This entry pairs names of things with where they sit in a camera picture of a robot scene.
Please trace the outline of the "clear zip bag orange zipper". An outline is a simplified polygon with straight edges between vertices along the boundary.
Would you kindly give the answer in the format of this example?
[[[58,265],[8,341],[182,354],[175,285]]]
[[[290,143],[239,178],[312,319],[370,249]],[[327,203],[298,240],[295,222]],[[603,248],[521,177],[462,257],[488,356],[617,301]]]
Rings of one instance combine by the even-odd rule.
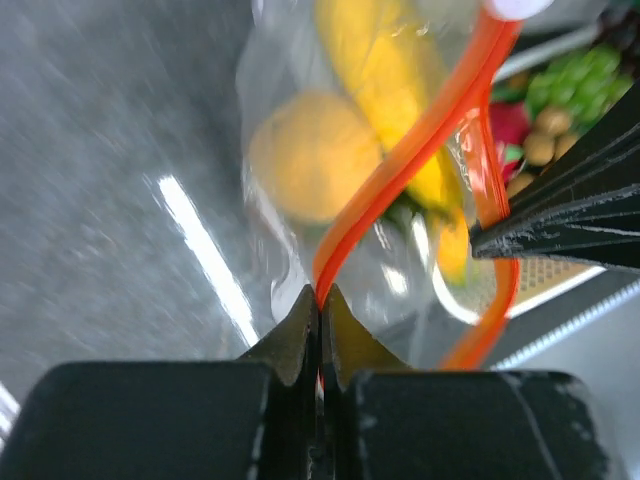
[[[264,226],[257,251],[272,284],[270,303],[283,319],[304,286],[321,306],[332,289],[372,330],[436,303],[432,272],[436,236],[432,221],[460,208],[468,229],[508,216],[489,123],[489,98],[497,71],[543,1],[414,1],[427,20],[448,74],[428,110],[387,152],[334,74],[317,33],[317,1],[255,1],[254,25],[236,76],[242,119],[245,201]],[[377,135],[383,161],[333,219],[319,241],[304,238],[299,223],[280,211],[254,178],[248,149],[256,129],[295,95],[317,90],[345,98]],[[407,244],[363,240],[374,221],[402,193],[425,209],[411,225]],[[479,321],[445,353],[445,370],[478,368],[498,342],[514,300],[519,264],[496,260],[494,299]]]

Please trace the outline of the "orange toy pineapple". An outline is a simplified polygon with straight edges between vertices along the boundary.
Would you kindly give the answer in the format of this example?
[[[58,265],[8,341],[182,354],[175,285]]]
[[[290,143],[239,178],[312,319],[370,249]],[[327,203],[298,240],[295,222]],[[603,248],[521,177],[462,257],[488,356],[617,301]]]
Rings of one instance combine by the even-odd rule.
[[[380,244],[407,244],[411,225],[416,216],[423,217],[425,209],[408,194],[400,194],[374,221],[363,240],[377,240]],[[306,239],[319,241],[331,223],[299,223],[296,230]]]

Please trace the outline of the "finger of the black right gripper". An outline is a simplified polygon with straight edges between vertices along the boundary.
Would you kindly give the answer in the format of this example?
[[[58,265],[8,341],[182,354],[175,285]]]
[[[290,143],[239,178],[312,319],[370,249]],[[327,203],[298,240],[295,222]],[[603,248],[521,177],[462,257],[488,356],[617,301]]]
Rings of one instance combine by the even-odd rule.
[[[471,235],[476,258],[544,257],[639,271],[639,189],[628,187],[571,208],[507,217]]]
[[[540,178],[516,195],[512,220],[571,208],[639,185],[637,84]]]

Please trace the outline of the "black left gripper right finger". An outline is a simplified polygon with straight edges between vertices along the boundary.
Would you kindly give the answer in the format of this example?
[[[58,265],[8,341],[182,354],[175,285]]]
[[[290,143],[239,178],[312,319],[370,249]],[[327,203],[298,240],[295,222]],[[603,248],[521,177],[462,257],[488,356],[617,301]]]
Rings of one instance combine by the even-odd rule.
[[[321,311],[338,479],[621,479],[586,385],[543,370],[408,367],[332,289]]]

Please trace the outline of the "orange fruit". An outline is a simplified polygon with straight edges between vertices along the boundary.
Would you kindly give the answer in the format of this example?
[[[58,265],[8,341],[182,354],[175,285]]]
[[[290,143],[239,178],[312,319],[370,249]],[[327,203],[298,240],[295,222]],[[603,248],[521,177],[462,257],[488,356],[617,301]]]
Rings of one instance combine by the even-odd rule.
[[[383,161],[377,135],[343,97],[317,90],[295,95],[254,132],[254,178],[287,216],[328,224]]]

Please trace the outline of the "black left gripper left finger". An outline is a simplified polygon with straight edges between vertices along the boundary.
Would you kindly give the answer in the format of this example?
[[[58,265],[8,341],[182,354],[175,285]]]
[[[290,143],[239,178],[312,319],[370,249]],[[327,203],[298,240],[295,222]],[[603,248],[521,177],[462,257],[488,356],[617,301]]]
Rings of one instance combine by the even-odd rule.
[[[58,365],[26,397],[5,479],[307,479],[314,294],[234,360]]]

